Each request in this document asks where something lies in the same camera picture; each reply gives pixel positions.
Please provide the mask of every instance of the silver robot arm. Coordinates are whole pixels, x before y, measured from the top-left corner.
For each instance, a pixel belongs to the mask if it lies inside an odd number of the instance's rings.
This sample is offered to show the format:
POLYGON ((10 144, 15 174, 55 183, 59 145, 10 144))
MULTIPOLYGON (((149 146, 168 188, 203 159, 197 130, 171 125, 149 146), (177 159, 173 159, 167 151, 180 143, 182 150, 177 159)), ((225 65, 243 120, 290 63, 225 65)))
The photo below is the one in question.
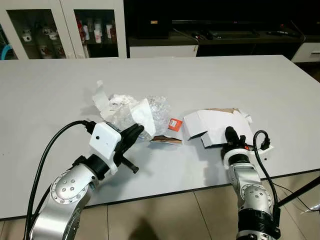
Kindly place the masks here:
POLYGON ((73 240, 79 227, 80 215, 99 180, 114 175, 123 163, 134 173, 138 167, 123 154, 136 141, 144 127, 135 124, 123 132, 106 123, 95 125, 89 145, 92 155, 80 156, 70 170, 59 175, 51 184, 47 202, 32 226, 32 240, 73 240))
MULTIPOLYGON (((271 212, 272 196, 261 184, 260 176, 250 159, 253 151, 245 144, 245 136, 238 135, 232 127, 225 131, 227 144, 222 148, 224 164, 228 166, 230 182, 238 199, 237 240, 276 240, 281 233, 278 221, 271 212)), ((271 146, 262 150, 266 155, 271 146)))

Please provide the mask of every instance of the cardboard box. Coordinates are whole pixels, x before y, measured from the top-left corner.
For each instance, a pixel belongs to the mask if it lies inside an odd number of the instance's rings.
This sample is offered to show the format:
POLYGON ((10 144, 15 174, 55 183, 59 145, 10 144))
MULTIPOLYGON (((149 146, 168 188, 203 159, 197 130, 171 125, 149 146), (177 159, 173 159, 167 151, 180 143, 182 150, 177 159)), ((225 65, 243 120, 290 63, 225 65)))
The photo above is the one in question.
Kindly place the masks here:
POLYGON ((233 113, 223 109, 198 110, 185 116, 183 122, 187 139, 201 136, 205 148, 227 143, 225 131, 228 126, 233 127, 238 136, 245 135, 247 144, 253 144, 254 135, 249 122, 238 110, 233 110, 233 113))

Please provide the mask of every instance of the glass cabinet door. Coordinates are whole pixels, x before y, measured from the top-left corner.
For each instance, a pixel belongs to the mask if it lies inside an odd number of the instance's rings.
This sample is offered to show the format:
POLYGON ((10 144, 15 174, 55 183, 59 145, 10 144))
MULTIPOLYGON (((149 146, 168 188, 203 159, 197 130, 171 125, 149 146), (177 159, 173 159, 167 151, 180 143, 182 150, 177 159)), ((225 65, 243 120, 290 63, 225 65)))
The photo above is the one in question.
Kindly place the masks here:
POLYGON ((126 58, 123 0, 60 0, 76 58, 126 58))
POLYGON ((18 59, 0 24, 0 60, 18 59))
POLYGON ((17 9, 7 13, 29 59, 66 58, 50 9, 17 9))

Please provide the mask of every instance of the metal rod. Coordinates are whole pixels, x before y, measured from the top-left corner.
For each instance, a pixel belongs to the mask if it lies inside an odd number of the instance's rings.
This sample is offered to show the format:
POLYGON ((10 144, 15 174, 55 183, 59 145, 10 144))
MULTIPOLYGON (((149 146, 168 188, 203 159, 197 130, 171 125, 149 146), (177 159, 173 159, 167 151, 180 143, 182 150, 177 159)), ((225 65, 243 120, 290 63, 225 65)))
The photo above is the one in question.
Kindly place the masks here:
POLYGON ((287 204, 288 202, 290 202, 291 200, 299 197, 300 195, 306 193, 307 191, 309 191, 310 189, 313 189, 314 187, 316 187, 317 185, 320 184, 320 176, 318 176, 316 179, 312 180, 311 182, 309 182, 307 185, 304 185, 303 187, 301 187, 299 190, 293 192, 292 194, 290 194, 289 196, 285 197, 284 199, 282 199, 281 201, 278 202, 277 207, 281 207, 285 204, 287 204))

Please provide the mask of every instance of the tile floor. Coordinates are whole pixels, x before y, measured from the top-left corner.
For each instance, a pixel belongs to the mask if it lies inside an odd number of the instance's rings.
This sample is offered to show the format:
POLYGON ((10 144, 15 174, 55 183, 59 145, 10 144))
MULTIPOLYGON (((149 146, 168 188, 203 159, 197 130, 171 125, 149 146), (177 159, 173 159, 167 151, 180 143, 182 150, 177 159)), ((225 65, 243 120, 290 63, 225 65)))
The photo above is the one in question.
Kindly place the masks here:
MULTIPOLYGON (((317 171, 274 182, 297 190, 319 175, 317 171)), ((286 191, 276 190, 280 199, 286 196, 286 191)), ((309 206, 319 204, 320 186, 301 199, 309 206)), ((297 200, 281 208, 280 239, 320 240, 319 212, 301 214, 304 209, 297 200)), ((75 239, 233 240, 237 222, 237 199, 226 186, 85 209, 75 239)), ((24 219, 0 221, 0 240, 22 239, 24 224, 24 219)))

